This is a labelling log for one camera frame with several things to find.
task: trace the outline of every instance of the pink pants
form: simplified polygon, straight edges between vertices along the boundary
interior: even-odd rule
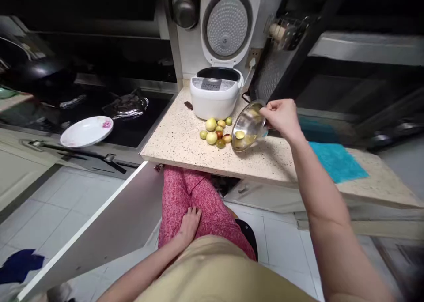
[[[188,207],[196,206],[202,210],[202,217],[195,239],[208,234],[224,237],[256,261],[252,246],[227,212],[208,174],[167,165],[164,176],[159,248],[178,233]]]

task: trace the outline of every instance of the tile floor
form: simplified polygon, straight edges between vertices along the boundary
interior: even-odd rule
[[[15,251],[27,248],[36,249],[47,262],[122,182],[112,177],[60,168],[0,225],[0,265]],[[310,234],[297,229],[293,214],[226,204],[254,230],[259,263],[317,300],[324,301]],[[158,233],[159,229],[155,230],[143,248],[70,280],[72,297],[78,302],[95,302],[117,278],[157,249]],[[360,241],[367,254],[377,261],[380,272],[388,273],[382,260],[378,260],[371,239],[360,237]],[[30,272],[25,283],[36,274],[37,271]],[[11,287],[16,285],[0,285],[0,297]]]

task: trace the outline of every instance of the person's left hand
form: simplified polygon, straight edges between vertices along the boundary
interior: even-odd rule
[[[187,213],[183,216],[179,232],[175,235],[182,242],[182,245],[187,248],[193,241],[196,235],[197,227],[199,226],[202,210],[200,208],[189,207]]]

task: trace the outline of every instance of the stainless steel bowl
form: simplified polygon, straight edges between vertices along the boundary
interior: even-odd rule
[[[265,107],[265,102],[255,100],[249,103],[237,117],[231,134],[231,146],[236,152],[241,152],[255,143],[256,139],[262,137],[264,133],[265,117],[259,110]],[[244,138],[237,139],[236,131],[243,131]]]

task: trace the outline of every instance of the countertop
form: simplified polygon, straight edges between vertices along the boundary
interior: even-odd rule
[[[0,113],[31,98],[31,94],[17,94],[7,99],[0,99]]]
[[[249,179],[266,184],[297,188],[292,152],[285,139],[267,136],[257,146],[235,153],[228,144],[220,150],[200,139],[205,121],[189,110],[190,90],[184,87],[169,108],[140,155],[147,161],[201,170],[213,174]],[[239,98],[233,120],[246,106]],[[224,129],[231,134],[232,126]],[[424,205],[377,155],[347,151],[368,172],[368,178],[337,184],[345,198],[397,208],[423,208]]]

